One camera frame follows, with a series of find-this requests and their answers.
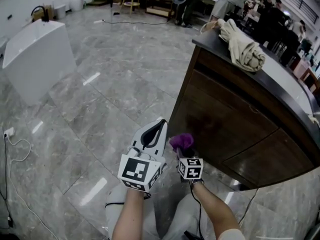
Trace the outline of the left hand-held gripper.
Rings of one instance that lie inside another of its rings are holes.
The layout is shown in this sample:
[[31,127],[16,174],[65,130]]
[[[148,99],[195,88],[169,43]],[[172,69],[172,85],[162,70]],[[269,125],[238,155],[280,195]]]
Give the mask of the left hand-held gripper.
[[162,157],[166,138],[166,120],[152,121],[135,132],[131,140],[133,147],[121,155],[117,174],[125,187],[140,192],[151,190],[167,165]]

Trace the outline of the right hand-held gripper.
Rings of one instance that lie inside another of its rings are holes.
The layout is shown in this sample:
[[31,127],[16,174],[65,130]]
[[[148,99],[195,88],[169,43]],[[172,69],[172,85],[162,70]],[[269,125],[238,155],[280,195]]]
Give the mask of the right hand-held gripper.
[[200,180],[203,172],[203,159],[193,158],[195,152],[193,149],[186,150],[186,157],[183,151],[177,147],[176,148],[177,158],[179,160],[178,172],[184,180]]

